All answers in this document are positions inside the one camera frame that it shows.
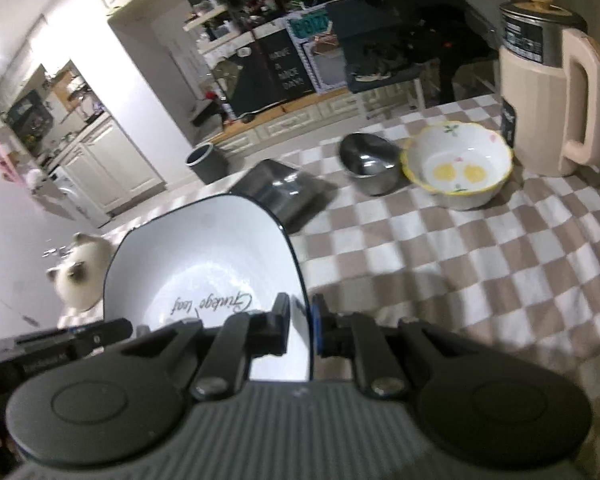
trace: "checkered tablecloth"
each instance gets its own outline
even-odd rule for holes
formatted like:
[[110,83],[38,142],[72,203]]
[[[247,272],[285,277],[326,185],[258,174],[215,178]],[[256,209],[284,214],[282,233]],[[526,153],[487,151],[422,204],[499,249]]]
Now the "checkered tablecloth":
[[[445,120],[498,129],[499,115],[496,99],[482,96],[365,131],[399,142]],[[309,293],[323,293],[331,310],[366,312],[381,324],[419,317],[567,376],[594,410],[578,463],[600,478],[600,171],[547,178],[517,166],[487,206],[454,211],[413,185],[382,198],[356,192],[338,163],[339,140],[280,158],[339,187],[327,209],[292,237]],[[181,197],[107,238],[119,243],[128,229],[221,192],[241,175]],[[101,315],[98,306],[65,316],[60,325]],[[347,374],[341,364],[321,362],[317,374]]]

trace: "shelf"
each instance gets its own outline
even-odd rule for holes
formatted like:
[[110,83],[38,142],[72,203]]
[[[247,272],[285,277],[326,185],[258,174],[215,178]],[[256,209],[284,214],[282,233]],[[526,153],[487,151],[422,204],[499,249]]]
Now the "shelf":
[[220,45],[225,44],[227,41],[235,40],[238,36],[240,36],[240,32],[229,32],[224,36],[221,36],[217,40],[210,41],[203,48],[198,49],[199,54],[206,54],[207,52],[211,52],[213,49],[218,48]]
[[195,20],[191,20],[190,22],[185,23],[184,27],[182,27],[182,28],[185,32],[189,32],[192,28],[199,27],[200,25],[208,22],[212,18],[219,16],[223,12],[228,12],[228,11],[229,11],[229,9],[226,5],[218,6],[215,9],[210,10],[206,14],[203,14],[199,18],[196,18]]

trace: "green sign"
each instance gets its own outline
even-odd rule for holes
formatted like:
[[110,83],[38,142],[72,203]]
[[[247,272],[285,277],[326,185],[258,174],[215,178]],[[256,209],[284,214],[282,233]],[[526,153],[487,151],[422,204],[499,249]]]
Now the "green sign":
[[326,9],[320,9],[304,15],[298,20],[289,20],[289,24],[295,37],[298,40],[304,40],[304,38],[326,32],[329,28],[329,15]]

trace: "gray gripper base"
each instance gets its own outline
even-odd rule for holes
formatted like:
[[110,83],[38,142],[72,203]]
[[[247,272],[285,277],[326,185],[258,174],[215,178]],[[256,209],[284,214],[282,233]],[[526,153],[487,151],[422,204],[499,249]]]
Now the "gray gripper base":
[[129,462],[74,471],[29,462],[11,475],[13,480],[398,478],[584,477],[567,461],[525,472],[495,472],[460,462],[424,437],[400,403],[368,399],[353,383],[335,381],[249,382],[232,399],[196,405],[169,439]]

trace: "yellow bowl rim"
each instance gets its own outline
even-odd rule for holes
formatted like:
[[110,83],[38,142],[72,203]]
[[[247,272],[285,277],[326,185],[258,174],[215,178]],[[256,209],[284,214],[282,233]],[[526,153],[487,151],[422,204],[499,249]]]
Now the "yellow bowl rim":
[[[499,181],[497,181],[495,184],[492,184],[491,186],[487,186],[487,187],[483,187],[482,189],[476,189],[476,190],[471,190],[471,191],[469,191],[469,190],[467,190],[467,191],[442,191],[441,189],[438,189],[437,187],[433,187],[430,184],[426,184],[425,182],[422,182],[419,178],[417,178],[415,176],[415,174],[413,173],[413,171],[411,171],[411,168],[409,167],[409,163],[408,163],[407,152],[409,151],[410,145],[413,143],[414,140],[416,140],[422,134],[428,132],[432,128],[439,128],[440,126],[445,126],[447,124],[472,124],[473,126],[478,126],[479,128],[481,128],[487,132],[491,132],[492,134],[495,134],[500,139],[500,142],[502,142],[504,144],[504,146],[506,147],[507,153],[509,153],[509,169],[504,174],[504,176]],[[463,121],[445,121],[443,123],[430,124],[429,126],[425,126],[416,135],[406,139],[404,141],[403,149],[400,152],[400,163],[402,164],[402,172],[405,174],[405,176],[409,180],[411,180],[414,184],[417,184],[422,189],[425,189],[425,190],[429,191],[430,193],[442,194],[442,195],[447,195],[447,196],[472,196],[472,195],[476,195],[478,193],[484,193],[486,191],[490,191],[492,189],[497,188],[498,186],[501,186],[504,183],[504,181],[506,181],[511,176],[511,172],[513,171],[513,150],[505,142],[505,140],[502,137],[502,135],[500,134],[500,132],[485,128],[484,126],[482,126],[481,124],[478,124],[478,123],[465,123]]]

